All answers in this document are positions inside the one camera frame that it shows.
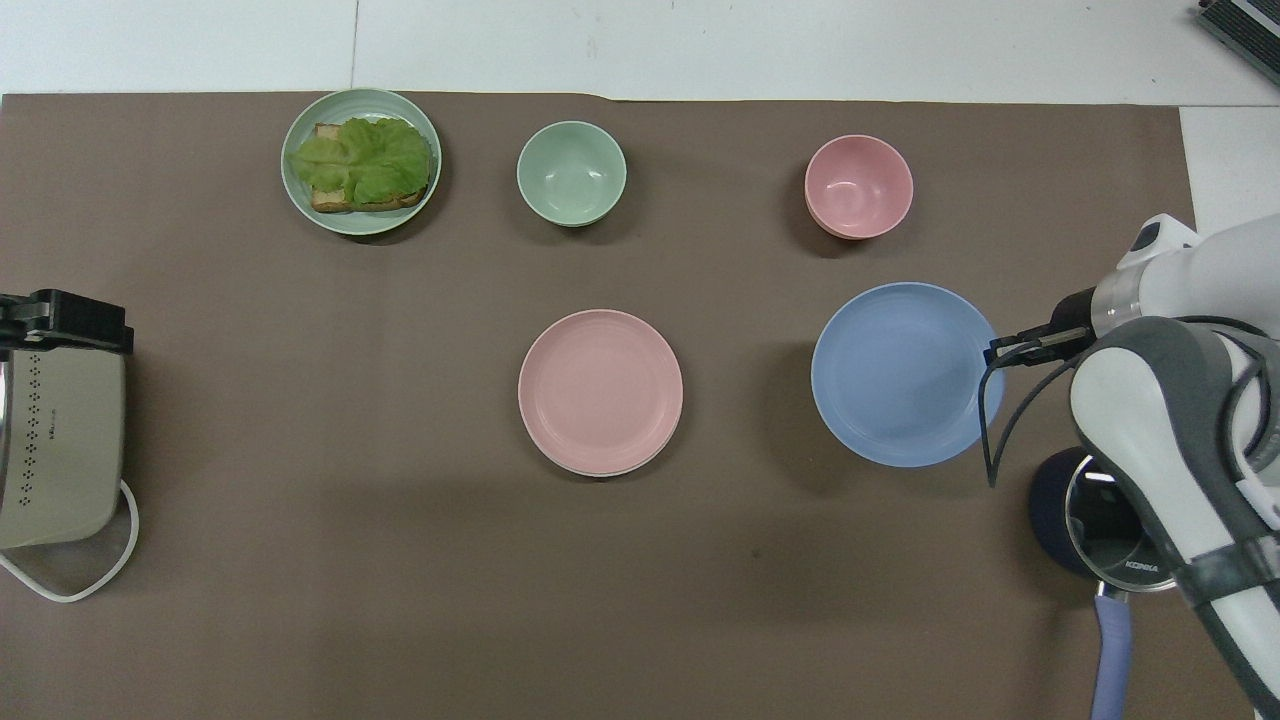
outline sandwich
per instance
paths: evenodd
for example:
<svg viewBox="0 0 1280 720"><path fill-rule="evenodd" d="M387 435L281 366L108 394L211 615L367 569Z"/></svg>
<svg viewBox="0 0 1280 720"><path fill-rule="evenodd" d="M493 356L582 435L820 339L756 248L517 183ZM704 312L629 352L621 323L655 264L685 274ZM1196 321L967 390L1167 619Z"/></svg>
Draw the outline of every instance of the sandwich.
<svg viewBox="0 0 1280 720"><path fill-rule="evenodd" d="M311 208L319 213L412 208L426 195L431 169L426 141L399 118L316 123L315 136L288 158L311 186Z"/></svg>

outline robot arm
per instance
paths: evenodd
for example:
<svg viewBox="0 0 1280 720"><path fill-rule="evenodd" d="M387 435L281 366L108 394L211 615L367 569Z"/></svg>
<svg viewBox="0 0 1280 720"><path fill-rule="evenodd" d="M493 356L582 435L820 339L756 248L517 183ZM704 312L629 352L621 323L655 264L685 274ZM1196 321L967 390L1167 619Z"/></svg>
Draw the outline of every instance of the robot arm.
<svg viewBox="0 0 1280 720"><path fill-rule="evenodd" d="M1096 288L987 352L993 368L1078 363L1084 446L1268 720L1280 720L1276 337L1280 215L1203 241L1158 215Z"/></svg>
<svg viewBox="0 0 1280 720"><path fill-rule="evenodd" d="M1280 516L1254 466L1275 465L1280 404L1263 391L1280 386L1280 352L1267 338L1234 332L1157 316L1124 324L1080 363L1071 414L1236 680L1261 715L1274 719L1280 717ZM1271 363L1258 363L1236 342L1265 348L1260 356ZM1260 369L1265 374L1251 374Z"/></svg>

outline white cable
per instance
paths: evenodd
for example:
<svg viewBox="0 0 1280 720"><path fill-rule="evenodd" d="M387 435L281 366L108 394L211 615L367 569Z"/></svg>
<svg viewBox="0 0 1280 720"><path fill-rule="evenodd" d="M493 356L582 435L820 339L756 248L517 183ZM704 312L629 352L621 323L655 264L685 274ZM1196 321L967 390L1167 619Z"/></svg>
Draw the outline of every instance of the white cable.
<svg viewBox="0 0 1280 720"><path fill-rule="evenodd" d="M0 553L0 566L4 566L5 570L13 573L13 577L22 580L22 584L27 585L28 588L40 593L42 597L51 600L54 602L61 602L61 603L76 602L77 600L84 600L86 597L93 594L95 592L99 591L99 588L101 588L111 578L114 578L116 573L120 571L120 568L124 568L124 564L129 560L129 556L133 555L133 546L138 544L138 503L133 500L133 492L129 491L129 486L125 484L124 478L120 478L120 492L124 493L124 501L129 506L129 542L124 544L124 552L120 555L120 559L115 561L115 565L110 570L108 570L108 573L102 575L102 578L99 579L92 585L82 589L76 594L58 594L46 588L45 585L37 583L31 575L23 573L17 566L14 566L14 564L10 562L9 559L4 556L4 553Z"/></svg>

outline blue plate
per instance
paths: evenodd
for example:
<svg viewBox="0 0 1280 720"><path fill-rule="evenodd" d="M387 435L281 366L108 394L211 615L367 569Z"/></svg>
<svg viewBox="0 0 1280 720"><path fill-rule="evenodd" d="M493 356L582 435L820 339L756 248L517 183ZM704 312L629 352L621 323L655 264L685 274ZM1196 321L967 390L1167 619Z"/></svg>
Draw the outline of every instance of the blue plate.
<svg viewBox="0 0 1280 720"><path fill-rule="evenodd" d="M813 352L813 398L849 450L895 468L922 468L978 439L982 351L996 337L965 299L916 282L868 290L837 311ZM987 383L987 416L1004 378Z"/></svg>

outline lettuce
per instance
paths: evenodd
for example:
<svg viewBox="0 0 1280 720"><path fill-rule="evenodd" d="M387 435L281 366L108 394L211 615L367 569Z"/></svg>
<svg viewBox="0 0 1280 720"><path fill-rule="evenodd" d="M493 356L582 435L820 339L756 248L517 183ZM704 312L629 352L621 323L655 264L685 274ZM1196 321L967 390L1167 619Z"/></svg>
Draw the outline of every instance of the lettuce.
<svg viewBox="0 0 1280 720"><path fill-rule="evenodd" d="M399 118L371 123L352 118L338 140L311 137L289 164L302 182L320 192L343 190L348 202L385 202L426 187L430 154L422 136Z"/></svg>

